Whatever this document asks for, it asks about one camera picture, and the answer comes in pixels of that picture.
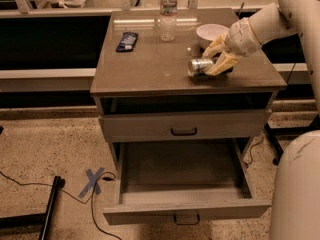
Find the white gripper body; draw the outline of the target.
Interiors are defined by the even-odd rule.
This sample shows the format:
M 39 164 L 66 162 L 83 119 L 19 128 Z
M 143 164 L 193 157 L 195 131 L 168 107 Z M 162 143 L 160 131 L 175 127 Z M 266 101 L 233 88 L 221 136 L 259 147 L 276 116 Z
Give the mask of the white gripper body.
M 227 51 L 238 56 L 249 56 L 260 50 L 262 44 L 256 34 L 256 23 L 252 18 L 242 18 L 228 30 L 225 40 Z

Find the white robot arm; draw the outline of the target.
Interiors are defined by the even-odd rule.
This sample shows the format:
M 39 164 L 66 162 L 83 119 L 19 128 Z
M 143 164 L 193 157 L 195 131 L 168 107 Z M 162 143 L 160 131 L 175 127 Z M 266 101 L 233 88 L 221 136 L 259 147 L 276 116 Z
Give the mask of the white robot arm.
M 275 39 L 299 36 L 315 106 L 320 112 L 320 0 L 278 0 L 234 23 L 205 49 L 218 75 Z M 320 240 L 320 130 L 286 147 L 274 182 L 269 240 Z

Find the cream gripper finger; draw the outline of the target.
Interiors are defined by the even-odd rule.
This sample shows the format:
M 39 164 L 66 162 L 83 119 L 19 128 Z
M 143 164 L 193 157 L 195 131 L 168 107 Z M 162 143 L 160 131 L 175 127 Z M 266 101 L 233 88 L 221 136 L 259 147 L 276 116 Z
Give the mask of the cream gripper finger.
M 215 38 L 209 46 L 205 49 L 202 56 L 204 58 L 212 58 L 219 54 L 220 56 L 225 55 L 228 50 L 228 46 L 226 44 L 227 33 L 223 33 Z
M 223 51 L 216 63 L 208 69 L 207 74 L 210 76 L 219 75 L 232 68 L 238 62 L 238 60 L 238 55 Z

